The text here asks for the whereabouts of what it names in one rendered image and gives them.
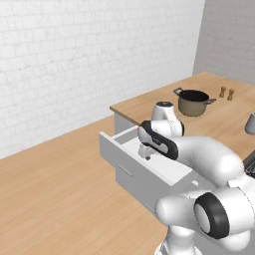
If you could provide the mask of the black hob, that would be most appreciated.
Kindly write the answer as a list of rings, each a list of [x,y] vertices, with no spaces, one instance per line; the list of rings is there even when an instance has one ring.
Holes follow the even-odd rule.
[[[247,175],[255,178],[255,156],[247,157],[244,160],[244,170]]]

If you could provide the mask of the white counter cabinet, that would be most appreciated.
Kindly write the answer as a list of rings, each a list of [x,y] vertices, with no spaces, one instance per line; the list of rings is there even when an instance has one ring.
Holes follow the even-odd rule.
[[[137,126],[137,122],[122,116],[121,114],[114,113],[115,117],[115,134],[118,134],[126,129]]]

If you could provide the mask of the grey rounded vessel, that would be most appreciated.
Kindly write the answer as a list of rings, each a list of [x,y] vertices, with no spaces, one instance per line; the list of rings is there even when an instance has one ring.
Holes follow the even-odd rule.
[[[245,131],[248,134],[255,134],[255,112],[252,112],[246,125],[245,125]]]

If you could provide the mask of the white open drawer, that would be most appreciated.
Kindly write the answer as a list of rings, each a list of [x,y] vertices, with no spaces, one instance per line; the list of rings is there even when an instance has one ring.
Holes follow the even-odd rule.
[[[136,127],[117,135],[100,132],[100,154],[114,168],[118,164],[136,173],[148,189],[152,205],[167,195],[199,189],[211,189],[210,183],[191,168],[161,154],[153,154],[150,160],[138,155],[140,146]]]

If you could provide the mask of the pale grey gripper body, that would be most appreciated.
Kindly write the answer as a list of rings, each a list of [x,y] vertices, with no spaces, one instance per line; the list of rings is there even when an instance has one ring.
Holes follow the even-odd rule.
[[[138,155],[141,158],[150,160],[150,158],[153,154],[156,154],[156,151],[153,148],[151,148],[150,146],[145,146],[144,144],[141,144],[138,148]]]

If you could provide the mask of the white closed drawer front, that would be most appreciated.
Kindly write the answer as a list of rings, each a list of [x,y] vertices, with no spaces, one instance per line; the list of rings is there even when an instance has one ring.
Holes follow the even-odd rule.
[[[116,167],[116,182],[141,203],[150,213],[155,214],[154,206],[149,197],[148,189],[142,183],[141,178],[133,173],[133,177],[128,176],[119,166]]]

